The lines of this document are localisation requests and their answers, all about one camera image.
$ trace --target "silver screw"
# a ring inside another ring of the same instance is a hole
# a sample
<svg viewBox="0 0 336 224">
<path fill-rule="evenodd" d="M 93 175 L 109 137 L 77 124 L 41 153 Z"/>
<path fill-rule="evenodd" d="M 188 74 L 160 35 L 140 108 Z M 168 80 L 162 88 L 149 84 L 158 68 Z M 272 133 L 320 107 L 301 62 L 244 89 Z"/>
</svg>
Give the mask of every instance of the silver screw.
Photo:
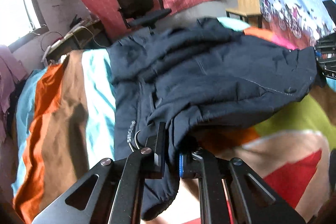
<svg viewBox="0 0 336 224">
<path fill-rule="evenodd" d="M 232 159 L 232 163 L 234 165 L 242 165 L 243 164 L 243 161 L 240 159 L 240 158 L 233 158 Z"/>
<path fill-rule="evenodd" d="M 201 154 L 202 153 L 202 148 L 197 147 L 197 149 L 194 153 L 197 154 L 197 155 Z"/>
<path fill-rule="evenodd" d="M 107 166 L 112 162 L 112 160 L 110 158 L 104 158 L 100 161 L 100 164 L 103 166 Z"/>
<path fill-rule="evenodd" d="M 150 154 L 152 150 L 149 147 L 144 147 L 141 149 L 141 154 L 147 155 Z"/>
</svg>

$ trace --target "office chair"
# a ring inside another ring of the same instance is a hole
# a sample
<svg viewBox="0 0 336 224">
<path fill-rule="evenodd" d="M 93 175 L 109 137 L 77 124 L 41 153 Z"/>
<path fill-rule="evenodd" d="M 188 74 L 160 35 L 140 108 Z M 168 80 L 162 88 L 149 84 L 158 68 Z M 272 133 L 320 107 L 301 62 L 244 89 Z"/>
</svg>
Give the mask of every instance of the office chair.
<svg viewBox="0 0 336 224">
<path fill-rule="evenodd" d="M 154 7 L 153 0 L 117 0 L 120 12 L 127 29 L 137 26 L 148 27 L 150 34 L 153 35 L 155 23 L 171 13 L 171 9 L 165 9 L 163 0 L 158 0 L 160 10 L 151 11 Z"/>
</svg>

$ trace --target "window frame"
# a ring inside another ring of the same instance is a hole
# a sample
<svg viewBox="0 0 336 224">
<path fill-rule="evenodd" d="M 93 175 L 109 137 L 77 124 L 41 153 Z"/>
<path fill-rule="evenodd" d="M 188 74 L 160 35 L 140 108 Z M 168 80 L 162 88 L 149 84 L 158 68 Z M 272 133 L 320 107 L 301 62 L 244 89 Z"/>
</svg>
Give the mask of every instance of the window frame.
<svg viewBox="0 0 336 224">
<path fill-rule="evenodd" d="M 26 7 L 26 2 L 25 0 L 23 0 L 25 8 L 26 8 L 26 12 L 28 15 L 28 18 L 30 19 L 29 13 L 28 13 L 28 9 Z M 33 7 L 37 16 L 38 21 L 40 22 L 41 28 L 38 29 L 34 29 L 34 32 L 29 32 L 28 34 L 26 34 L 24 37 L 20 37 L 18 40 L 16 40 L 15 42 L 11 43 L 8 48 L 11 52 L 16 51 L 18 48 L 22 47 L 23 45 L 25 45 L 26 43 L 28 43 L 29 41 L 31 41 L 32 39 L 34 39 L 35 37 L 46 33 L 49 31 L 48 26 L 45 24 L 45 20 L 43 18 L 43 15 L 41 13 L 40 7 L 38 5 L 37 0 L 31 0 L 31 2 L 33 3 Z"/>
</svg>

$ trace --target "window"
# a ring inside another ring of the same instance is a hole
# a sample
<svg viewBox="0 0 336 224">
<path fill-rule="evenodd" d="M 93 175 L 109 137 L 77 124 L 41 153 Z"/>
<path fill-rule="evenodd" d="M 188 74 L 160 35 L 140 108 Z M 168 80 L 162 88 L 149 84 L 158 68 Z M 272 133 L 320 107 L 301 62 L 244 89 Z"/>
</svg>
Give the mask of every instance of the window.
<svg viewBox="0 0 336 224">
<path fill-rule="evenodd" d="M 11 51 L 47 31 L 36 0 L 0 0 L 0 43 Z"/>
</svg>

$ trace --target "dark blue jacket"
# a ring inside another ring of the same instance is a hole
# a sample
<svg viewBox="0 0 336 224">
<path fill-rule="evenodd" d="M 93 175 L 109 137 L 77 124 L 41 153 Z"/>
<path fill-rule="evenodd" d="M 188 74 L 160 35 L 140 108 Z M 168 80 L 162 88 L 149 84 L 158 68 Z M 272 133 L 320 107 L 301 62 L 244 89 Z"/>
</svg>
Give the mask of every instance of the dark blue jacket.
<svg viewBox="0 0 336 224">
<path fill-rule="evenodd" d="M 169 158 L 162 180 L 146 180 L 142 218 L 165 210 L 179 188 L 179 144 L 197 124 L 247 128 L 300 101 L 316 77 L 312 47 L 290 51 L 205 18 L 189 28 L 128 37 L 108 49 L 116 95 L 115 159 L 143 146 L 166 122 Z"/>
</svg>

